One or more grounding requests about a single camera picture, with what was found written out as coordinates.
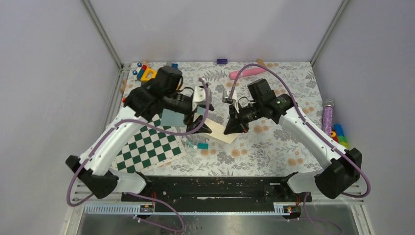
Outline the green white glue stick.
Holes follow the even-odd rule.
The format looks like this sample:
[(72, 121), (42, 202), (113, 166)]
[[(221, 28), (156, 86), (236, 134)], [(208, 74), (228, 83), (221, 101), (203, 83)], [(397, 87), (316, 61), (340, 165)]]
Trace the green white glue stick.
[(185, 140), (185, 143), (186, 143), (187, 146), (189, 146), (192, 149), (197, 149), (198, 148), (197, 144), (193, 143), (192, 141), (190, 141), (188, 139)]

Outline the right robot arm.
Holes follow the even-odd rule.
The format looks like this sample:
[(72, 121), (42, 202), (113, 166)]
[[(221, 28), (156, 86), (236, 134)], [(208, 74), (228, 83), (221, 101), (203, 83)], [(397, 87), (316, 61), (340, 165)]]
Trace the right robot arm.
[(224, 134), (247, 133), (250, 122), (271, 119), (301, 142), (321, 166), (320, 170), (286, 176), (285, 185), (280, 189), (281, 197), (292, 202), (300, 193), (317, 190), (330, 199), (345, 195), (345, 190), (361, 176), (358, 170), (362, 153), (356, 148), (348, 150), (334, 141), (304, 113), (296, 110), (288, 94), (276, 96), (266, 79), (249, 84), (248, 89), (253, 101), (247, 106), (241, 106), (229, 90), (223, 92), (222, 101), (229, 104), (230, 116)]

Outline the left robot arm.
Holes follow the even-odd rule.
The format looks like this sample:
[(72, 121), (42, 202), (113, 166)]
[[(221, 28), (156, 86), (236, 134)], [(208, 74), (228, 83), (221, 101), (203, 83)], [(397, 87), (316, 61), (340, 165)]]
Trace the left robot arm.
[(76, 180), (81, 181), (98, 199), (113, 192), (133, 193), (140, 201), (151, 197), (152, 189), (139, 173), (119, 172), (111, 169), (111, 164), (124, 145), (142, 127), (146, 126), (158, 132), (164, 130), (150, 123), (154, 116), (163, 110), (191, 117), (199, 105), (205, 107), (205, 113), (196, 121), (187, 121), (189, 129), (176, 136), (194, 134), (205, 125), (211, 102), (211, 91), (207, 81), (199, 78), (200, 86), (193, 89), (191, 96), (178, 91), (183, 84), (180, 70), (163, 66), (156, 76), (130, 91), (114, 120), (100, 137), (80, 156), (70, 155), (66, 165), (74, 173), (68, 190), (67, 201), (71, 202), (71, 190)]

